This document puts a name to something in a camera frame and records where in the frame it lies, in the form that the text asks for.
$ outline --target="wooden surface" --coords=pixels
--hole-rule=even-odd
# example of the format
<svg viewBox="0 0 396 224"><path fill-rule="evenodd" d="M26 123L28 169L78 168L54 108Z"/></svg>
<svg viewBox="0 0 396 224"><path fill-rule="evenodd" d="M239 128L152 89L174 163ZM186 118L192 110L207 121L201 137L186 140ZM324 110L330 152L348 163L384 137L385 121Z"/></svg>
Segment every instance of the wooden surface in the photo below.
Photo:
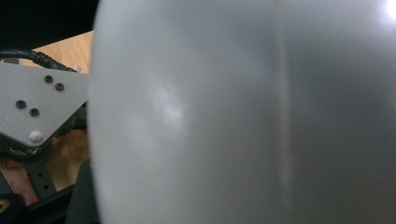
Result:
<svg viewBox="0 0 396 224"><path fill-rule="evenodd" d="M38 49L68 67L78 65L80 73L89 73L93 32L77 35ZM38 66L30 61L20 60L20 64ZM54 139L54 153L47 168L57 190L76 182L79 166L90 157L87 134L72 131L68 135Z"/></svg>
<svg viewBox="0 0 396 224"><path fill-rule="evenodd" d="M88 32L34 50L41 51L68 67L78 65L82 68L80 73L88 74L92 38L93 32ZM28 60L20 60L20 64L39 67Z"/></svg>

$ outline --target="black cable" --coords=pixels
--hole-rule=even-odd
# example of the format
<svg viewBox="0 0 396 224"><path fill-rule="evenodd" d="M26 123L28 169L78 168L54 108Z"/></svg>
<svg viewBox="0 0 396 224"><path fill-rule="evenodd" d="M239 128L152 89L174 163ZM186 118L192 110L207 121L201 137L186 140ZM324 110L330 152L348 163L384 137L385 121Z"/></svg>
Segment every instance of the black cable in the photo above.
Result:
<svg viewBox="0 0 396 224"><path fill-rule="evenodd" d="M33 63L36 63L45 68L77 72L73 68L66 67L63 64L56 62L45 53L35 52L30 49L0 49L0 59L8 58L28 59L31 60Z"/></svg>

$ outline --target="dark background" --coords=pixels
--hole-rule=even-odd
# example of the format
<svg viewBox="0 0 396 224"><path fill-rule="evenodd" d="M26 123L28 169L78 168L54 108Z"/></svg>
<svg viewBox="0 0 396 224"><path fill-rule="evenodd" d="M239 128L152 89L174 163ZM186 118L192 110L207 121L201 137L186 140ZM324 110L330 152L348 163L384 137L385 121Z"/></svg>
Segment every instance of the dark background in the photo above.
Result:
<svg viewBox="0 0 396 224"><path fill-rule="evenodd" d="M34 49L92 30L98 0L0 0L0 49Z"/></svg>

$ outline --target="gray metal plate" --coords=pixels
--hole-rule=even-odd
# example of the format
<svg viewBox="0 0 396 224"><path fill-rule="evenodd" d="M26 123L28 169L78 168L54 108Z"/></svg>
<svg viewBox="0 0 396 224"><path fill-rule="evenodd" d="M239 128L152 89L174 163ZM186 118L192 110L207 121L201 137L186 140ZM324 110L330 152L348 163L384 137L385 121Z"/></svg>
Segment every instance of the gray metal plate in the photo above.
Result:
<svg viewBox="0 0 396 224"><path fill-rule="evenodd" d="M44 76L53 77L51 83ZM88 76L78 73L35 68L9 63L0 63L0 134L28 147L38 147L84 104L87 97ZM55 84L62 82L63 91L55 90ZM24 109L18 109L18 100L26 102ZM37 108L39 116L29 114ZM32 142L32 131L43 133L43 139Z"/></svg>

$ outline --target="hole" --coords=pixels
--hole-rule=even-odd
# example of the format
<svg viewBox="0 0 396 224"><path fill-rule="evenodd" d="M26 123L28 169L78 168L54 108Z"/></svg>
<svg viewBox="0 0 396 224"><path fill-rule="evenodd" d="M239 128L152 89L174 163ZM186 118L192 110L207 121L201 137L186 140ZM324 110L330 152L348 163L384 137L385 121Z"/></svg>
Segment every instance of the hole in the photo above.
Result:
<svg viewBox="0 0 396 224"><path fill-rule="evenodd" d="M52 76L45 76L44 77L44 81L47 82L47 83L51 83L52 80L53 80Z"/></svg>
<svg viewBox="0 0 396 224"><path fill-rule="evenodd" d="M26 107L26 102L24 102L23 100L19 100L19 101L17 101L17 103L15 103L15 106L16 106L18 109L23 109L23 108Z"/></svg>
<svg viewBox="0 0 396 224"><path fill-rule="evenodd" d="M61 82L56 83L56 84L55 84L55 89L56 89L57 91L62 91L62 90L64 89L64 84L61 83Z"/></svg>
<svg viewBox="0 0 396 224"><path fill-rule="evenodd" d="M32 108L32 109L30 109L29 114L30 114L32 117L35 117L35 116L37 116L37 115L40 114L40 111L39 111L37 108Z"/></svg>

